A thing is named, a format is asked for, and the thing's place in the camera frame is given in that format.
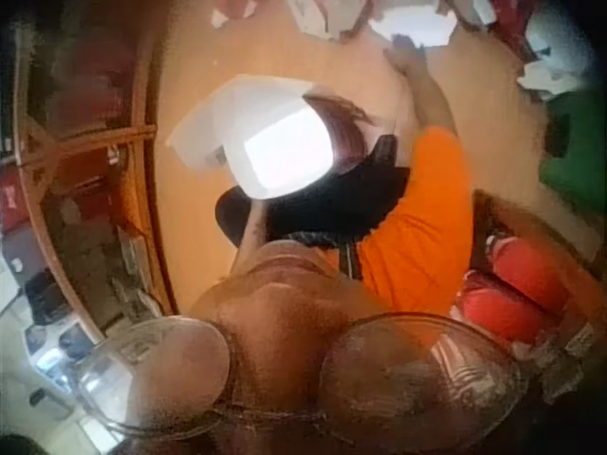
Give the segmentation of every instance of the wooden floor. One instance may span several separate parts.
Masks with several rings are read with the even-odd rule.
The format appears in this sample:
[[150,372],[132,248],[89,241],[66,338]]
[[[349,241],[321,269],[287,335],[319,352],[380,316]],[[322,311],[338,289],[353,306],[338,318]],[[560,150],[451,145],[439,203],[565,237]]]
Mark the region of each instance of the wooden floor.
[[[403,151],[414,135],[406,83],[387,65],[385,43],[368,29],[347,45],[297,30],[282,0],[246,20],[211,27],[211,3],[177,1],[170,18],[158,100],[156,193],[161,239],[177,306],[190,307],[228,273],[234,248],[214,221],[227,169],[189,170],[165,145],[179,121],[214,89],[242,73],[303,79],[331,87],[371,115],[393,119]],[[531,209],[592,258],[596,233],[538,181],[545,112],[516,84],[522,64],[485,33],[457,28],[429,65],[455,115],[474,184]]]

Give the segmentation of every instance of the glass lens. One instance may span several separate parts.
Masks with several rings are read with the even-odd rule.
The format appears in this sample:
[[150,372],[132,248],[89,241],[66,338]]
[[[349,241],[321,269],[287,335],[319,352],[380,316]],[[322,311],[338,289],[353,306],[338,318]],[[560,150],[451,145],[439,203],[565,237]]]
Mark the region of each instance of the glass lens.
[[478,441],[525,390],[516,361],[451,319],[418,314],[354,325],[321,372],[320,406],[340,437],[402,451]]
[[160,318],[108,339],[82,363],[75,382],[106,425],[138,436],[179,437],[218,419],[212,406],[230,376],[230,346],[217,328]]

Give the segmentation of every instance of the orange shirt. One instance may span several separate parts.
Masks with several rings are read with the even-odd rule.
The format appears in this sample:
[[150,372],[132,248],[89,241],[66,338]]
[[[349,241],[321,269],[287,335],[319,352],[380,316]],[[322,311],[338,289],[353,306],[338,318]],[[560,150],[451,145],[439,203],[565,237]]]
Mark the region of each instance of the orange shirt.
[[357,248],[362,281],[389,311],[448,314],[472,248],[469,171],[454,134],[429,127],[417,138],[404,196]]

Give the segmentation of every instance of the man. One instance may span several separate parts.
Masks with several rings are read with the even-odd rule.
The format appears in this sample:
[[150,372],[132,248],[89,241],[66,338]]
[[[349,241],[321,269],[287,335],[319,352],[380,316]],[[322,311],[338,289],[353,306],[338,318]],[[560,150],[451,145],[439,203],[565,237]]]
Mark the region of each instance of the man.
[[327,343],[347,324],[394,311],[447,315],[461,286],[471,193],[451,110],[411,40],[396,37],[386,57],[407,78],[421,132],[406,193],[357,244],[361,282],[343,276],[330,251],[322,257],[293,242],[265,244],[267,206],[253,201],[231,275],[189,312],[234,336],[248,360],[253,406],[304,402]]
[[[407,78],[421,132],[404,196],[356,245],[361,280],[338,271],[334,251],[322,255],[291,241],[266,243],[267,206],[253,201],[230,276],[187,315],[220,327],[235,346],[233,383],[223,399],[243,410],[309,409],[318,398],[319,374],[330,346],[353,322],[390,312],[445,316],[462,284],[472,241],[471,194],[450,108],[411,40],[396,37],[386,57]],[[381,343],[394,340],[391,334],[374,338],[380,351]],[[398,343],[404,340],[397,337]],[[423,348],[432,344],[430,339]],[[158,384],[182,384],[163,386],[161,401],[171,403],[172,410],[191,409],[195,397],[204,395],[201,382],[192,378],[212,379],[214,367],[209,365],[214,360],[204,343],[188,337],[165,343],[161,352],[145,380],[159,374],[168,380]],[[419,393],[412,400],[421,395],[426,401],[438,399],[437,392],[432,397],[438,389],[423,383],[415,387]],[[145,384],[139,390],[141,397],[152,396],[145,394]],[[341,452],[326,434],[312,434],[305,425],[281,424],[287,425],[284,431],[276,431],[274,421],[267,433],[264,426],[225,423],[212,430],[211,438],[220,453],[286,453],[286,447],[290,453],[353,453]]]

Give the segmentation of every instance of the hand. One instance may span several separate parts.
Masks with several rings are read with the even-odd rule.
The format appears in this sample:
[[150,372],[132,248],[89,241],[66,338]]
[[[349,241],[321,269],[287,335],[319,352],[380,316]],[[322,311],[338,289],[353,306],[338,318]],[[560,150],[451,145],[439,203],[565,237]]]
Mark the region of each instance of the hand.
[[392,47],[383,51],[388,62],[394,69],[402,74],[416,69],[427,68],[424,48],[417,48],[408,36],[395,35],[392,38]]
[[268,201],[252,199],[250,201],[250,212],[248,213],[247,225],[243,232],[243,238],[231,265],[231,272],[237,271],[247,258],[256,250],[267,243],[267,210]]

